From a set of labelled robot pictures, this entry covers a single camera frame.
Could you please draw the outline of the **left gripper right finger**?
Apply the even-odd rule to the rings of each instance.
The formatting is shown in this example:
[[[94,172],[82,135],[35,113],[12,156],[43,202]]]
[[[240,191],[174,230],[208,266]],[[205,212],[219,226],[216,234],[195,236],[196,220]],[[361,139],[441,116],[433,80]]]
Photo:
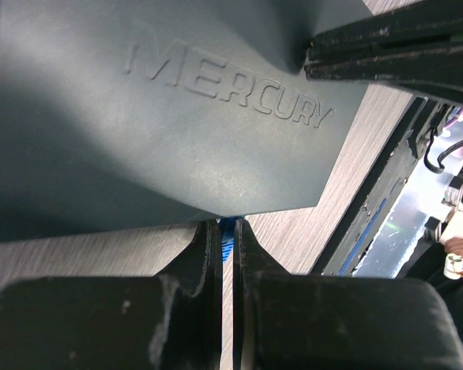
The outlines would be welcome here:
[[[463,369],[436,290],[411,279],[290,274],[235,224],[236,369]]]

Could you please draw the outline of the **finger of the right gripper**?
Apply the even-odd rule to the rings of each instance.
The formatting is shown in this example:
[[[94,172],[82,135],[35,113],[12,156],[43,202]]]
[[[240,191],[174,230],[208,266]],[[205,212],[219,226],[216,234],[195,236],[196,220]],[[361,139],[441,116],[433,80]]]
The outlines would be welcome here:
[[[463,106],[463,40],[384,48],[312,47],[304,66],[309,80],[391,86]]]

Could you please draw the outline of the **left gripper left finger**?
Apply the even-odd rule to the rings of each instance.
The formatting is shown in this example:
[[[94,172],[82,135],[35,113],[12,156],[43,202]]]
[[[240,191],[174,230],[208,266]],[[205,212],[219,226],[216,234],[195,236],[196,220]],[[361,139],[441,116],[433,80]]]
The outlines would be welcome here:
[[[217,369],[221,233],[150,277],[41,277],[0,290],[0,369]]]

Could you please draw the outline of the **black network switch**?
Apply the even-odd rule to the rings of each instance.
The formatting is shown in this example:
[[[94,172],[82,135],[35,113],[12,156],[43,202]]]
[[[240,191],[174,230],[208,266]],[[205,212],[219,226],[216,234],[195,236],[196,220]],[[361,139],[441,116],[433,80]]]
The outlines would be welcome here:
[[[362,1],[0,1],[0,242],[318,204],[366,92],[310,82]]]

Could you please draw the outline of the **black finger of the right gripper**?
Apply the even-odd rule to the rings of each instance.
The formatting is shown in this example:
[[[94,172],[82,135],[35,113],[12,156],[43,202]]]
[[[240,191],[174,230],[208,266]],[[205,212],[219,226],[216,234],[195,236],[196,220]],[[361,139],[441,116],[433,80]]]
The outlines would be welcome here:
[[[463,0],[419,1],[315,35],[309,53],[463,35]]]

